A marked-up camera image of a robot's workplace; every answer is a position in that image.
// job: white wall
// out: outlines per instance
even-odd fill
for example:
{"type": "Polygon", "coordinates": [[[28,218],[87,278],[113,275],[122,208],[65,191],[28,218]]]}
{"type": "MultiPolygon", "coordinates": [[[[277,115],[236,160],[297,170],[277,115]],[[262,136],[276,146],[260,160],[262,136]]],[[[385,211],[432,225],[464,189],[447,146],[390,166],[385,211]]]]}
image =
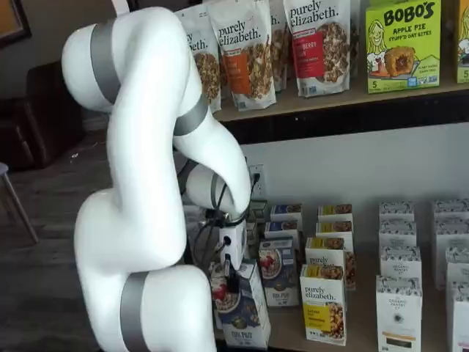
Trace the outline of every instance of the white wall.
{"type": "Polygon", "coordinates": [[[312,234],[319,204],[351,202],[355,241],[377,243],[377,205],[418,202],[419,241],[429,240],[429,200],[469,196],[469,123],[243,146],[264,164],[271,202],[306,203],[312,234]]]}

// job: product packaging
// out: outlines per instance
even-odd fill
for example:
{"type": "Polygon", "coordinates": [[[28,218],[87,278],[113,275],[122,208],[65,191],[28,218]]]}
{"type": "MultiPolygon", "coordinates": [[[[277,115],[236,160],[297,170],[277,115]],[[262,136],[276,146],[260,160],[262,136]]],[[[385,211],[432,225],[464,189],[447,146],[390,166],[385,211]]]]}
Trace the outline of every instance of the product packaging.
{"type": "Polygon", "coordinates": [[[417,246],[417,224],[407,220],[380,221],[380,246],[417,246]]]}
{"type": "Polygon", "coordinates": [[[244,260],[236,274],[239,293],[230,293],[221,264],[211,270],[212,296],[226,344],[266,350],[271,326],[256,261],[244,260]]]}
{"type": "Polygon", "coordinates": [[[350,0],[284,0],[298,96],[350,87],[350,0]]]}
{"type": "Polygon", "coordinates": [[[212,113],[221,109],[220,62],[218,43],[208,18],[207,5],[200,4],[176,12],[191,47],[212,113]]]}
{"type": "Polygon", "coordinates": [[[457,83],[469,82],[469,0],[456,1],[456,66],[457,83]]]}
{"type": "Polygon", "coordinates": [[[351,221],[318,222],[317,238],[342,238],[345,250],[345,285],[348,290],[356,289],[356,261],[353,249],[353,232],[351,221]]]}
{"type": "Polygon", "coordinates": [[[368,93],[440,84],[441,1],[386,1],[366,11],[368,93]]]}
{"type": "Polygon", "coordinates": [[[262,241],[259,264],[269,307],[288,307],[299,304],[298,273],[295,249],[291,239],[262,241]]]}
{"type": "Polygon", "coordinates": [[[380,221],[391,219],[415,221],[413,202],[381,202],[380,221]]]}
{"type": "Polygon", "coordinates": [[[469,223],[460,218],[436,219],[433,225],[433,269],[435,287],[443,290],[446,285],[446,249],[469,247],[469,223]]]}
{"type": "Polygon", "coordinates": [[[291,238],[295,250],[300,250],[300,235],[296,221],[269,221],[265,224],[264,237],[268,240],[291,238]]]}
{"type": "Polygon", "coordinates": [[[377,276],[379,352],[421,352],[422,289],[417,279],[377,276]]]}
{"type": "Polygon", "coordinates": [[[344,277],[334,266],[303,265],[300,285],[306,339],[345,346],[347,324],[344,277]]]}
{"type": "Polygon", "coordinates": [[[317,207],[317,221],[350,221],[353,223],[352,205],[320,205],[317,207]]]}
{"type": "Polygon", "coordinates": [[[469,349],[469,282],[452,282],[447,310],[448,346],[450,352],[469,349]]]}
{"type": "Polygon", "coordinates": [[[432,209],[435,219],[469,219],[469,199],[435,200],[432,209]]]}
{"type": "Polygon", "coordinates": [[[274,104],[268,0],[218,0],[207,6],[237,109],[264,109],[274,104]]]}
{"type": "Polygon", "coordinates": [[[418,247],[381,247],[382,276],[418,279],[422,283],[422,259],[418,247]]]}
{"type": "Polygon", "coordinates": [[[273,84],[276,92],[287,87],[287,66],[289,44],[291,41],[287,18],[285,17],[284,0],[269,0],[272,19],[272,69],[273,84]]]}
{"type": "Polygon", "coordinates": [[[303,205],[273,205],[270,210],[271,221],[296,221],[298,231],[303,231],[303,205]]]}

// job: granola bag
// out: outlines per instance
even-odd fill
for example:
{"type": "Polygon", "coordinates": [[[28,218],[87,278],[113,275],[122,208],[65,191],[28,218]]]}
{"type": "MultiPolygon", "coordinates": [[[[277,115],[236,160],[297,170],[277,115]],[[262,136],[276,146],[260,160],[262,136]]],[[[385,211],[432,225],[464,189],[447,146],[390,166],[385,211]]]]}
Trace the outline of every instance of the granola bag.
{"type": "Polygon", "coordinates": [[[212,113],[221,109],[220,64],[218,44],[207,14],[207,5],[200,4],[176,12],[187,34],[193,58],[212,113]]]}
{"type": "Polygon", "coordinates": [[[273,85],[276,92],[287,87],[287,66],[290,44],[290,30],[285,17],[284,0],[270,0],[270,18],[272,24],[273,85]]]}
{"type": "Polygon", "coordinates": [[[264,109],[274,104],[267,0],[218,0],[207,6],[237,109],[264,109]]]}
{"type": "Polygon", "coordinates": [[[350,88],[350,0],[284,0],[298,96],[350,88]]]}

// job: white box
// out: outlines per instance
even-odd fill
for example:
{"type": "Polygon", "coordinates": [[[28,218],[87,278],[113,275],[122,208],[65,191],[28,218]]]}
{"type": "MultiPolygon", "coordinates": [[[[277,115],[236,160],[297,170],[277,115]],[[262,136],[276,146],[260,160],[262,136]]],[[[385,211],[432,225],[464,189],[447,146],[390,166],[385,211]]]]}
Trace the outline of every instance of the white box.
{"type": "Polygon", "coordinates": [[[422,259],[418,247],[381,247],[382,276],[416,278],[422,283],[422,259]]]}
{"type": "Polygon", "coordinates": [[[214,265],[210,278],[226,344],[267,349],[271,326],[256,260],[244,260],[237,277],[239,293],[227,292],[220,264],[214,265]]]}
{"type": "Polygon", "coordinates": [[[297,306],[299,288],[293,240],[262,241],[259,246],[259,265],[267,305],[297,306]]]}
{"type": "Polygon", "coordinates": [[[300,285],[306,339],[345,345],[347,317],[344,277],[336,277],[337,267],[303,265],[300,285]]]}
{"type": "Polygon", "coordinates": [[[270,210],[271,221],[297,221],[298,231],[303,231],[303,205],[273,205],[270,210]]]}
{"type": "Polygon", "coordinates": [[[469,219],[469,199],[435,200],[432,209],[435,219],[448,217],[469,219]]]}
{"type": "Polygon", "coordinates": [[[356,289],[355,272],[356,261],[353,250],[353,232],[351,221],[318,222],[316,224],[317,238],[342,238],[345,250],[345,285],[348,290],[356,289]]]}
{"type": "Polygon", "coordinates": [[[414,221],[390,219],[380,221],[380,246],[417,246],[417,224],[414,221]]]}
{"type": "Polygon", "coordinates": [[[417,279],[376,277],[379,352],[420,352],[422,289],[417,279]]]}
{"type": "Polygon", "coordinates": [[[450,352],[469,351],[469,282],[452,283],[446,320],[450,352]]]}
{"type": "Polygon", "coordinates": [[[317,207],[317,221],[351,221],[353,223],[352,205],[320,205],[317,207]]]}
{"type": "Polygon", "coordinates": [[[380,221],[389,219],[415,221],[413,202],[381,202],[380,221]]]}
{"type": "Polygon", "coordinates": [[[443,290],[446,285],[446,249],[469,247],[469,223],[460,218],[436,219],[433,233],[433,277],[435,287],[443,290]]]}
{"type": "Polygon", "coordinates": [[[295,250],[300,250],[300,235],[296,221],[269,221],[265,224],[264,237],[267,240],[291,238],[295,250]]]}

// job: cereal box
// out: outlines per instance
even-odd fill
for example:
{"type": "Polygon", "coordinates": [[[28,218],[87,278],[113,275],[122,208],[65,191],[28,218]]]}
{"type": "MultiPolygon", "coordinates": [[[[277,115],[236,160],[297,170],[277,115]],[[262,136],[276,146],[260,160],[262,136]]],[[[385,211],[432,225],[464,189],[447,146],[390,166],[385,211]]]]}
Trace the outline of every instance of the cereal box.
{"type": "Polygon", "coordinates": [[[221,264],[215,264],[211,271],[212,296],[226,344],[267,349],[271,326],[256,261],[244,260],[237,278],[239,292],[230,293],[221,264]]]}
{"type": "Polygon", "coordinates": [[[269,307],[297,306],[298,274],[295,249],[291,239],[263,241],[259,264],[269,307]]]}
{"type": "Polygon", "coordinates": [[[269,221],[265,224],[266,239],[291,238],[297,251],[300,250],[300,235],[296,221],[269,221]]]}
{"type": "Polygon", "coordinates": [[[343,345],[347,341],[344,277],[333,266],[303,265],[300,285],[306,339],[343,345]]]}
{"type": "Polygon", "coordinates": [[[355,289],[356,261],[353,250],[353,234],[351,221],[318,222],[317,238],[342,238],[345,250],[345,285],[348,290],[355,289]]]}
{"type": "Polygon", "coordinates": [[[435,219],[469,219],[469,199],[435,200],[432,208],[435,219]]]}
{"type": "Polygon", "coordinates": [[[381,247],[381,275],[416,278],[422,282],[422,259],[418,247],[381,247]]]}
{"type": "Polygon", "coordinates": [[[317,207],[317,220],[321,221],[351,221],[352,205],[339,204],[339,205],[320,205],[317,207]]]}
{"type": "Polygon", "coordinates": [[[417,224],[407,220],[380,221],[380,246],[417,246],[417,224]]]}
{"type": "Polygon", "coordinates": [[[433,225],[433,269],[435,287],[446,285],[446,249],[469,247],[469,222],[460,218],[436,219],[433,225]]]}
{"type": "Polygon", "coordinates": [[[366,11],[368,93],[440,84],[440,0],[387,1],[366,11]]]}
{"type": "Polygon", "coordinates": [[[469,350],[469,282],[454,282],[447,310],[448,344],[450,352],[469,350]]]}
{"type": "Polygon", "coordinates": [[[377,276],[379,352],[421,352],[422,289],[417,279],[377,276]]]}
{"type": "Polygon", "coordinates": [[[415,221],[413,202],[381,202],[380,220],[390,219],[415,221]]]}
{"type": "Polygon", "coordinates": [[[457,1],[456,31],[457,83],[469,82],[469,0],[457,1]]]}

